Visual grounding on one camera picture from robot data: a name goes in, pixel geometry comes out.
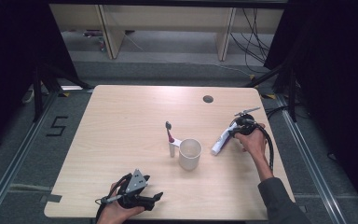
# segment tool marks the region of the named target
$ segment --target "metal frame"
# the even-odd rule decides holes
[[[22,163],[24,162],[28,152],[31,149],[31,145],[34,142],[37,134],[40,131],[40,128],[45,120],[46,114],[54,103],[55,99],[57,99],[58,93],[51,92],[48,96],[48,99],[45,102],[45,110],[41,114],[40,118],[33,122],[30,130],[22,141],[16,155],[11,161],[10,165],[7,167],[4,175],[0,180],[0,205],[2,201],[5,199],[8,189],[10,188],[10,184],[16,177],[17,172],[20,170]]]
[[[286,105],[284,98],[282,95],[277,95],[278,99],[278,106]],[[316,189],[319,192],[319,195],[324,202],[324,206],[326,207],[328,215],[331,217],[333,223],[347,223],[345,217],[342,214],[341,208],[333,195],[332,190],[328,187],[327,182],[324,179],[324,176],[319,168],[318,164],[316,163],[315,159],[310,152],[310,148],[307,145],[301,131],[299,130],[297,123],[293,122],[289,113],[283,110],[283,117],[289,127],[290,132],[292,133],[296,144],[298,146],[298,150],[310,172],[310,177],[315,184]]]

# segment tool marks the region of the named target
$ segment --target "hand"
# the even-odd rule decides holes
[[[101,212],[101,216],[98,219],[98,224],[121,224],[125,220],[127,220],[129,217],[138,215],[142,213],[145,210],[144,207],[138,206],[133,208],[123,208],[120,206],[120,204],[117,201],[114,201],[110,204],[107,204],[104,210]]]
[[[266,125],[262,123],[259,123],[259,125],[263,128],[266,127]],[[240,140],[241,144],[243,145],[243,151],[249,152],[252,157],[264,157],[267,140],[260,130],[255,129],[249,135],[236,133],[235,138]]]
[[[263,128],[266,126],[261,123],[259,125]],[[267,162],[265,155],[267,140],[264,134],[260,130],[255,129],[249,135],[236,133],[235,138],[240,140],[243,145],[243,151],[248,151],[251,154],[252,159],[255,162],[255,167],[257,169],[258,176],[260,177],[260,181],[272,178],[274,175],[269,169],[269,163]]]

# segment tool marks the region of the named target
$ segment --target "gray sleeve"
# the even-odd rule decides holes
[[[258,185],[269,223],[310,223],[301,209],[290,200],[282,181],[272,177]]]

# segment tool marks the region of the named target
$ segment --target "wooden table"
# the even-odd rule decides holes
[[[213,97],[205,103],[203,97]],[[113,182],[139,168],[150,175],[142,195],[161,191],[151,212],[135,219],[252,220],[267,219],[258,192],[259,178],[249,153],[231,139],[214,156],[210,150],[244,109],[266,124],[275,149],[274,174],[294,199],[263,105],[255,89],[171,86],[98,86],[69,149],[53,195],[48,217],[95,217],[98,204]],[[177,139],[195,138],[203,151],[199,166],[191,171],[178,164],[178,151],[170,157],[165,122]]]

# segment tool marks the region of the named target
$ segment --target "white mug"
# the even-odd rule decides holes
[[[196,169],[199,165],[199,160],[202,152],[202,146],[196,139],[185,139],[183,141],[174,139],[170,143],[171,157],[175,156],[175,147],[179,147],[179,164],[183,169],[191,171]]]

